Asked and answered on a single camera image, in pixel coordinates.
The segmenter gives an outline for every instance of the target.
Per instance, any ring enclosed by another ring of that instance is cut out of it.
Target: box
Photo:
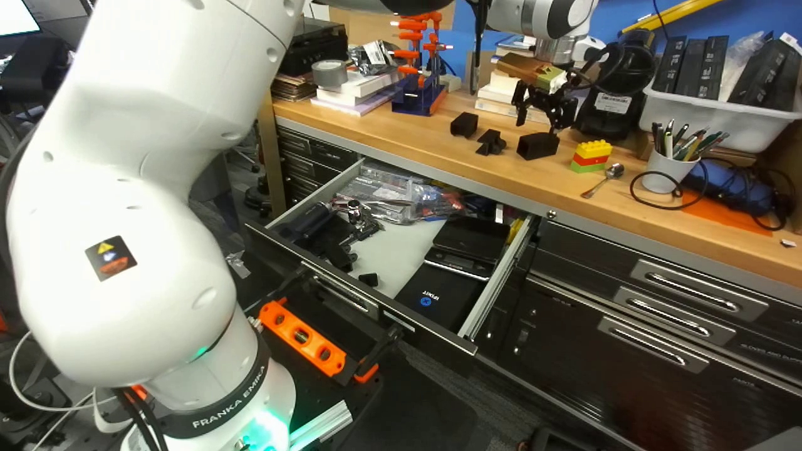
[[[722,147],[742,152],[762,152],[774,137],[794,119],[802,119],[802,109],[769,109],[740,102],[719,102],[704,97],[686,97],[673,93],[643,90],[647,104],[640,119],[642,131],[652,131],[652,123],[690,123],[692,131],[725,131]]]

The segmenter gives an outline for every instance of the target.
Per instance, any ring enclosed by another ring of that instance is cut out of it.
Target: open drawer
[[[299,222],[306,222],[308,215],[329,206],[336,192],[341,192],[351,179],[359,178],[365,161],[355,161],[341,176],[320,186],[316,192],[304,198],[299,206],[279,215],[274,222],[250,230],[257,238],[265,238],[301,258],[306,267],[310,267],[319,281],[339,293],[341,300],[351,302],[353,307],[363,311],[375,320],[390,320],[403,326],[407,330],[425,330],[433,332],[463,351],[473,351],[470,340],[475,337],[480,324],[485,320],[501,286],[506,282],[511,267],[524,250],[524,243],[532,233],[532,218],[522,215],[516,235],[504,245],[501,258],[494,267],[480,278],[478,298],[465,307],[457,326],[444,326],[430,320],[430,315],[420,312],[420,307],[412,307],[408,302],[395,300],[403,286],[419,273],[430,250],[433,238],[445,226],[445,221],[417,221],[417,222],[389,222],[381,221],[381,230],[351,243],[351,267],[334,266],[320,252],[310,250],[308,245],[299,245],[292,235]],[[359,281],[359,275],[375,273],[378,282],[369,286]]]

